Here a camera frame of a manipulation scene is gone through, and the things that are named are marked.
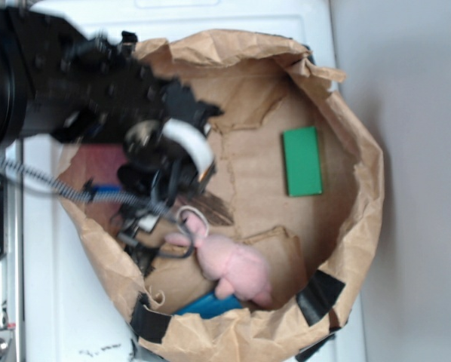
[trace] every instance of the green block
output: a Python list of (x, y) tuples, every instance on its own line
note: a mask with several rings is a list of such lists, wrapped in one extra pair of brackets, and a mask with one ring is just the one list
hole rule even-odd
[(289, 196), (321, 194), (323, 183), (316, 128), (287, 130), (283, 139)]

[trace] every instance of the stuffed pig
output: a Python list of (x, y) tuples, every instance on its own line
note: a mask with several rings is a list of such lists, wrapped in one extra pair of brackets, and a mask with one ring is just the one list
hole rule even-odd
[[(204, 276), (219, 281), (215, 289), (218, 299), (234, 294), (239, 300), (252, 300), (263, 308), (271, 305), (269, 264), (258, 250), (224, 235), (209, 235), (207, 220), (193, 207), (181, 208), (179, 218), (192, 233)], [(166, 235), (165, 241), (181, 247), (190, 245), (190, 240), (180, 233)]]

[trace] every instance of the white wall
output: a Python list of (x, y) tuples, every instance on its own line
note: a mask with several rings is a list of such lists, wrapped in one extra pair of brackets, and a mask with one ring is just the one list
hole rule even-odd
[(451, 0), (331, 3), (342, 93), (385, 150), (368, 361), (451, 361)]

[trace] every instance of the blue object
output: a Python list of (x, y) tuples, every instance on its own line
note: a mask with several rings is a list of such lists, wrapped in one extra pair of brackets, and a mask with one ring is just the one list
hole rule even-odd
[(121, 187), (119, 185), (93, 185), (94, 192), (120, 192)]
[(213, 292), (206, 294), (200, 299), (186, 305), (174, 314), (184, 315), (185, 313), (198, 313), (203, 319), (211, 319), (230, 311), (231, 309), (242, 308), (242, 305), (235, 296), (228, 296), (220, 300)]

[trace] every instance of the cardboard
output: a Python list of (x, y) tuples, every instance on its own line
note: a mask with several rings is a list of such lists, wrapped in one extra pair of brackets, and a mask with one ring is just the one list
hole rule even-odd
[[(136, 57), (158, 76), (178, 76), (198, 99), (216, 103), (224, 116), (211, 119), (209, 142), (218, 173), (208, 190), (223, 199), (234, 225), (217, 226), (260, 249), (272, 264), (271, 311), (243, 308), (202, 320), (172, 317), (161, 343), (141, 346), (170, 361), (281, 361), (343, 327), (376, 251), (382, 222), (382, 150), (354, 116), (331, 81), (344, 72), (311, 64), (295, 41), (250, 32), (212, 30), (169, 44), (138, 44)], [(322, 195), (290, 198), (284, 176), (281, 134), (315, 126), (324, 183)], [(81, 188), (115, 177), (120, 149), (82, 146), (63, 154), (61, 178)], [(156, 259), (143, 279), (110, 235), (115, 205), (63, 201), (103, 287), (126, 321), (140, 293), (154, 311), (170, 313), (212, 290), (193, 257)], [(174, 227), (164, 221), (146, 243), (158, 243)], [(333, 309), (308, 326), (295, 294), (316, 270), (345, 283)]]

